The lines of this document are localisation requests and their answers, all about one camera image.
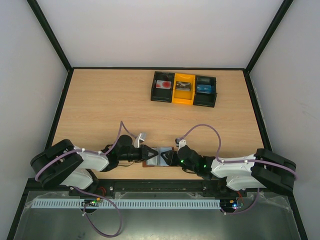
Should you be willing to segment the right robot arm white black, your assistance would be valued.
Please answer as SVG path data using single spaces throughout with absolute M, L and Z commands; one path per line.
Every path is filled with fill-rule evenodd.
M 179 150 L 168 150 L 160 154 L 166 165 L 181 167 L 198 177 L 222 180 L 218 191 L 229 196 L 234 191 L 246 189 L 268 189 L 276 194 L 292 196 L 297 178 L 297 165 L 270 150 L 258 148 L 256 153 L 236 158 L 202 156 L 187 145 Z

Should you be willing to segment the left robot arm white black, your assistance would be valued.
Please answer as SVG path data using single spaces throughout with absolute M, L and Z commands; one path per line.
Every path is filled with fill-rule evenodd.
M 159 155 L 156 149 L 141 142 L 141 135 L 133 140 L 123 134 L 103 150 L 91 151 L 64 139 L 36 155 L 30 166 L 35 180 L 44 189 L 64 185 L 85 190 L 94 183 L 93 170 L 109 172 L 118 167 L 120 161 L 139 163 Z

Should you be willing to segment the brown leather card holder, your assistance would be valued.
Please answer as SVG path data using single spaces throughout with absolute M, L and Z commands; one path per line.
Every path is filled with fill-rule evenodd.
M 167 151 L 173 151 L 173 147 L 152 147 L 153 150 L 158 152 L 158 155 L 144 161 L 142 163 L 143 168 L 150 168 L 150 167 L 169 167 L 169 165 L 166 163 L 165 159 L 162 157 L 162 153 L 165 153 Z

